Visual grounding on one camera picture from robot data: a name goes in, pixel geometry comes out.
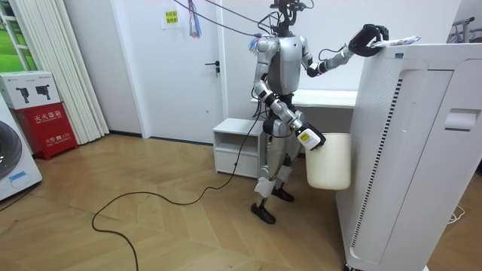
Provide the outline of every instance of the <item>white curtain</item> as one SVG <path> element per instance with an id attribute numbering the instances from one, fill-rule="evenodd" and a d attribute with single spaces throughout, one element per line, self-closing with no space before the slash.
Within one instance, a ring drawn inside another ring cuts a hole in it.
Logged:
<path id="1" fill-rule="evenodd" d="M 10 3 L 37 68 L 53 74 L 78 144 L 104 136 L 108 127 L 63 0 Z"/>

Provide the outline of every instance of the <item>door handle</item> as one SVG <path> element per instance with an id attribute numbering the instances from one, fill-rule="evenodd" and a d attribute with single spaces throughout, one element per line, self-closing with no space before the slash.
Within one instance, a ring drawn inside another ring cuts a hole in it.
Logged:
<path id="1" fill-rule="evenodd" d="M 221 64 L 221 63 L 220 63 L 219 60 L 218 60 L 218 61 L 216 61 L 216 62 L 214 62 L 214 63 L 206 63 L 206 64 L 204 64 L 204 65 L 215 65 L 216 67 L 219 67 L 220 64 Z"/>

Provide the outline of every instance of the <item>white table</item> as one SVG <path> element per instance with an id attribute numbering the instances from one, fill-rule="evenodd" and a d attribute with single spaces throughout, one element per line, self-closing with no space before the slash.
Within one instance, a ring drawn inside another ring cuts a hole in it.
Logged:
<path id="1" fill-rule="evenodd" d="M 263 121 L 228 118 L 214 128 L 214 157 L 216 172 L 233 173 L 234 163 L 246 134 L 249 137 L 239 156 L 235 175 L 258 178 L 259 170 L 266 164 L 266 134 Z"/>
<path id="2" fill-rule="evenodd" d="M 358 91 L 350 90 L 297 90 L 293 105 L 313 108 L 354 108 Z"/>

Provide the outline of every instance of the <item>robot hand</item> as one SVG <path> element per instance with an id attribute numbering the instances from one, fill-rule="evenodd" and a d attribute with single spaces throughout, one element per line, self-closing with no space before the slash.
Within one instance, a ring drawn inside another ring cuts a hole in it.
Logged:
<path id="1" fill-rule="evenodd" d="M 369 47 L 368 44 L 376 39 L 375 42 L 389 40 L 389 30 L 385 26 L 375 26 L 373 24 L 366 24 L 358 34 L 351 40 L 348 49 L 354 54 L 369 57 L 374 56 L 380 52 L 379 47 Z"/>

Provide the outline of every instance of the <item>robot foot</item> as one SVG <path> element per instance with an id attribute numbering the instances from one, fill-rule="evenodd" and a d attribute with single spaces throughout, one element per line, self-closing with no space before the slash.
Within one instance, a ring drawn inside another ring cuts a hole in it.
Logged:
<path id="1" fill-rule="evenodd" d="M 279 197 L 280 199 L 286 201 L 286 202 L 294 202 L 294 196 L 292 196 L 290 193 L 286 192 L 282 187 L 281 188 L 274 188 L 273 192 L 271 192 L 272 195 Z"/>
<path id="2" fill-rule="evenodd" d="M 256 203 L 254 203 L 251 206 L 251 212 L 253 214 L 257 215 L 262 221 L 268 223 L 268 224 L 275 224 L 276 223 L 276 218 L 266 210 L 264 207 L 257 207 Z"/>

